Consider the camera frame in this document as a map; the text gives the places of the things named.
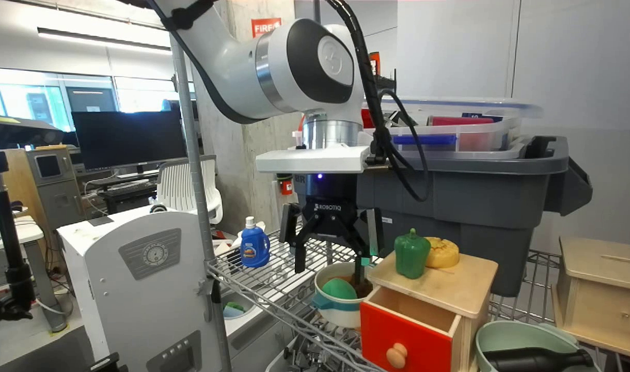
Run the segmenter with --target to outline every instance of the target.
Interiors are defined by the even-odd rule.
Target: white cabinet
[[[398,96],[507,98],[519,0],[398,0]]]

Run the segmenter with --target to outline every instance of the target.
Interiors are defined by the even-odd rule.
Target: ceiling
[[[146,25],[146,28],[161,28],[157,15],[151,8],[135,8],[129,5],[122,5],[119,0],[7,0],[7,2],[34,5],[34,6],[103,16],[122,24]]]

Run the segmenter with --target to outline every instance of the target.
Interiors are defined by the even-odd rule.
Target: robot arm
[[[289,111],[360,118],[362,89],[347,46],[300,18],[252,42],[235,42],[213,0],[123,0],[151,6],[202,76],[220,114],[252,124]]]

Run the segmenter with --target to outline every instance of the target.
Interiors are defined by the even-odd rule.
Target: red drawer
[[[387,372],[449,372],[458,317],[377,288],[360,307],[362,354]]]

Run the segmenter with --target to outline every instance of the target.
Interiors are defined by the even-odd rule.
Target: drawer knob
[[[409,352],[405,349],[405,346],[394,344],[387,352],[385,357],[391,362],[393,368],[403,370],[405,368],[405,357],[409,356]]]

